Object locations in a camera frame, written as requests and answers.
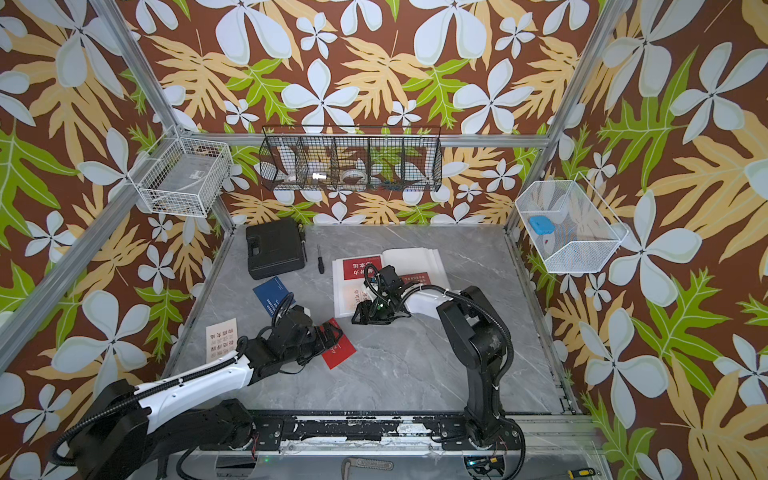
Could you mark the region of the red card cursive script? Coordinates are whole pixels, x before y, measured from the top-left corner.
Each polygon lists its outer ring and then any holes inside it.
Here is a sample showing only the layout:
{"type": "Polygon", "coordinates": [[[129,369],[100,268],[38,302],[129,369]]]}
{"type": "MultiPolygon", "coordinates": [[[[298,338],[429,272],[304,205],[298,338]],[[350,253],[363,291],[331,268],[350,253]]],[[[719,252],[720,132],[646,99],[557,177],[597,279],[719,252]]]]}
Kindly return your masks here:
{"type": "MultiPolygon", "coordinates": [[[[333,318],[331,318],[326,322],[332,322],[333,324],[335,324],[341,329],[337,321],[333,318]]],[[[352,345],[349,338],[344,334],[344,337],[340,340],[338,345],[334,347],[332,350],[322,354],[322,358],[326,363],[327,367],[330,370],[333,370],[334,368],[341,365],[344,361],[349,359],[355,353],[356,353],[356,348],[352,345]]]]}

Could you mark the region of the red card white characters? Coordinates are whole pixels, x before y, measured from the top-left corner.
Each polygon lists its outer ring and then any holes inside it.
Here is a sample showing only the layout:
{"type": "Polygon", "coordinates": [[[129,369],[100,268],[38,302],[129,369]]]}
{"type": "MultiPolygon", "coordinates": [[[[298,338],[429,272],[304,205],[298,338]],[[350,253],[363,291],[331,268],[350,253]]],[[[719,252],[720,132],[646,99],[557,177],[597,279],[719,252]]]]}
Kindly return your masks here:
{"type": "Polygon", "coordinates": [[[368,265],[373,265],[376,269],[381,269],[381,256],[375,255],[343,259],[341,261],[343,279],[345,281],[363,279],[368,265]]]}

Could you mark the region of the white photo album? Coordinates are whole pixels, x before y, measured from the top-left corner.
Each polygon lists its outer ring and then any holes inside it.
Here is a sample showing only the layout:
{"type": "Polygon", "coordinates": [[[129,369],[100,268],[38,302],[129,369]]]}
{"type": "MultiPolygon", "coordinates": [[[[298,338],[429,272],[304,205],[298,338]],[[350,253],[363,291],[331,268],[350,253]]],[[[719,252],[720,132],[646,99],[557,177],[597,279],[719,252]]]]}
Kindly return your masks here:
{"type": "Polygon", "coordinates": [[[385,250],[332,262],[334,316],[358,324],[386,324],[412,313],[435,318],[451,288],[439,251],[385,250]]]}

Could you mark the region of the pink card red text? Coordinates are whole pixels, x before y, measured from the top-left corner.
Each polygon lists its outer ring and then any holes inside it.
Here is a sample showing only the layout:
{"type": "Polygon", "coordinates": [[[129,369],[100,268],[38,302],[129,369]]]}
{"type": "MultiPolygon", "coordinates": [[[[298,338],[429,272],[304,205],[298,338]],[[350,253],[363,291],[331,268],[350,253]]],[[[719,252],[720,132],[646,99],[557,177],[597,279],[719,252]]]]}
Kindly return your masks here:
{"type": "Polygon", "coordinates": [[[347,310],[355,310],[359,303],[372,299],[371,290],[363,282],[345,283],[342,287],[343,306],[347,310]]]}

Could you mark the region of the red card small text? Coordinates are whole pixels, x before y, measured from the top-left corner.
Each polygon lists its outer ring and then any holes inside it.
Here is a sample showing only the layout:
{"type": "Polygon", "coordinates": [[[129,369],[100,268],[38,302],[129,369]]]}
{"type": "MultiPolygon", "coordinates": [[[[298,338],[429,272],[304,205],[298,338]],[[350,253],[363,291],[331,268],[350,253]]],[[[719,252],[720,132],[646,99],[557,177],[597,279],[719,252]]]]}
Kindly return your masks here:
{"type": "Polygon", "coordinates": [[[430,284],[431,283],[431,279],[430,279],[429,274],[427,272],[404,274],[404,275],[401,275],[400,278],[402,279],[403,283],[406,286],[413,286],[413,285],[419,285],[419,284],[430,284]]]}

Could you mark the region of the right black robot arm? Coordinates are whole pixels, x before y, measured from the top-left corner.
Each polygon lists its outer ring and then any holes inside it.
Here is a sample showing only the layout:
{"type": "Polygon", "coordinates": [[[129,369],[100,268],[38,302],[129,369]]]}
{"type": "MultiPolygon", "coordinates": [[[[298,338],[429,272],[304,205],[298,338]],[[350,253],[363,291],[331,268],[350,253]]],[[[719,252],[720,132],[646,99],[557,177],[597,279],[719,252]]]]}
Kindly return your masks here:
{"type": "Polygon", "coordinates": [[[448,449],[524,450],[519,425],[508,419],[500,383],[511,368],[514,347],[509,328],[476,286],[461,291],[407,282],[393,266],[363,269],[363,285],[373,297],[358,303],[352,322],[389,325],[413,314],[437,319],[455,357],[467,372],[468,398],[456,426],[440,426],[434,441],[448,449]]]}

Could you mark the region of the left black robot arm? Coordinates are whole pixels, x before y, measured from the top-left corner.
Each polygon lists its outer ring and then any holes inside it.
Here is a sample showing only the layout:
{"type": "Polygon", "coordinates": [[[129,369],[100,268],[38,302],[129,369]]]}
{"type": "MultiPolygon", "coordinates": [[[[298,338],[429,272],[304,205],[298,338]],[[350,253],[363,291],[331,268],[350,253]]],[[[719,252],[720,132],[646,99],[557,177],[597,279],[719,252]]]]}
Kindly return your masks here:
{"type": "Polygon", "coordinates": [[[138,386],[110,384],[54,442],[49,461],[75,468],[83,479],[126,479],[181,450],[242,446],[253,430],[247,409],[236,400],[209,409],[203,403],[277,375],[288,363],[304,367],[342,337],[333,322],[316,325],[305,308],[291,306],[256,337],[239,337],[233,351],[201,367],[138,386]]]}

